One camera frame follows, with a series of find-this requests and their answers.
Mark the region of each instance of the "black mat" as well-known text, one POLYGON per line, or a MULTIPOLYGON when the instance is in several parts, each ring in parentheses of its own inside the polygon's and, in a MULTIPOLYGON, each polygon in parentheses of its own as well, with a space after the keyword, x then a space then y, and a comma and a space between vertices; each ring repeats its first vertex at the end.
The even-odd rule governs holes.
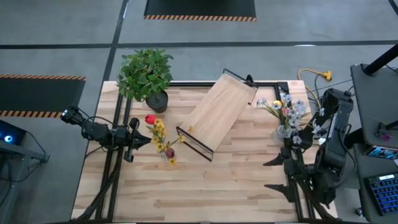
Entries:
POLYGON ((147 0, 145 19, 256 21, 254 0, 147 0))
POLYGON ((78 105, 86 77, 0 75, 0 117, 59 118, 78 105))

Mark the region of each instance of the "blue light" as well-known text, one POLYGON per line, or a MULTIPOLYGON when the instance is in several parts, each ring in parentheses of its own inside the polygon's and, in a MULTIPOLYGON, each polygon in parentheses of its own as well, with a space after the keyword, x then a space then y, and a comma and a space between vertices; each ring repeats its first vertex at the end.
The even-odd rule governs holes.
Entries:
POLYGON ((11 142, 12 141, 12 137, 11 136, 6 136, 4 137, 5 142, 11 142))

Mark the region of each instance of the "potted plant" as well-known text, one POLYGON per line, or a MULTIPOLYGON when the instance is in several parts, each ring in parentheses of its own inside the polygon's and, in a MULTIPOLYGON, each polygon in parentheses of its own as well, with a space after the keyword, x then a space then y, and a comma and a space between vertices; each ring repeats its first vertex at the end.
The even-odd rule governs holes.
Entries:
POLYGON ((164 52, 145 49, 136 50, 135 55, 122 55, 124 61, 118 75, 120 94, 138 102, 145 100, 156 113, 167 109, 169 97, 164 90, 173 79, 168 65, 173 57, 164 52))
MULTIPOLYGON (((298 100, 292 102, 293 98, 290 95, 282 95, 282 101, 275 100, 271 105, 267 103, 266 99, 260 99, 257 101, 257 107, 263 108, 270 114, 278 118, 281 125, 273 133, 273 139, 278 145, 286 144, 301 144, 302 140, 298 136, 298 131, 303 125, 310 125, 302 122, 302 118, 310 113, 306 113, 307 107, 304 102, 298 100)), ((325 109, 320 109, 320 116, 325 114, 325 109)), ((316 124, 316 120, 313 121, 312 127, 314 128, 313 134, 317 134, 321 130, 321 127, 316 124)))

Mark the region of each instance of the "yellow cable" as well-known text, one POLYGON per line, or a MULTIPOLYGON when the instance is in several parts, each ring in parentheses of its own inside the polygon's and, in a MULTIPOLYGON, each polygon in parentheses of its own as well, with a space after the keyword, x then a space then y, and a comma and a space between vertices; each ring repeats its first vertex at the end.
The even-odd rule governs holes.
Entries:
MULTIPOLYGON (((312 69, 309 69, 309 68, 303 68, 303 69, 300 69, 300 71, 298 71, 297 76, 298 76, 298 79, 299 79, 299 80, 302 80, 302 79, 301 79, 301 72, 303 72, 303 71, 308 71, 308 72, 312 72, 312 73, 321 75, 321 76, 325 77, 328 81, 330 80, 330 77, 331 77, 331 72, 325 72, 325 73, 324 73, 324 72, 318 72, 318 71, 315 71, 315 70, 312 70, 312 69)), ((318 107, 321 108, 321 103, 319 102, 318 97, 313 93, 313 91, 310 89, 310 87, 308 87, 308 86, 306 86, 306 85, 305 85, 305 87, 306 87, 306 89, 309 90, 309 92, 310 92, 310 93, 313 95, 313 97, 315 98, 315 101, 317 102, 318 107)))

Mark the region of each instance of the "flower bouquet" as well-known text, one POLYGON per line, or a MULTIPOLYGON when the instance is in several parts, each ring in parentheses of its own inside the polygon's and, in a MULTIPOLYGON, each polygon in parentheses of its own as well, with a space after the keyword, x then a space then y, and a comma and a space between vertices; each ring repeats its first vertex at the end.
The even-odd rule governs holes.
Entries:
POLYGON ((307 107, 303 101, 293 103, 292 100, 291 95, 282 95, 281 101, 275 100, 269 105, 266 99, 260 99, 257 101, 257 107, 265 109, 279 119, 281 125, 274 132, 274 137, 279 142, 287 138, 292 139, 294 144, 301 144, 302 140, 297 134, 301 126, 306 125, 302 118, 310 113, 306 113, 307 107))
MULTIPOLYGON (((166 141, 167 131, 164 123, 161 119, 156 118, 155 115, 148 114, 145 117, 145 122, 152 126, 147 126, 149 132, 153 134, 151 143, 155 144, 157 153, 160 154, 161 158, 174 165, 177 161, 177 155, 172 148, 177 141, 184 142, 184 136, 179 135, 178 138, 172 142, 166 141)), ((193 126, 190 126, 190 134, 193 133, 193 126)))

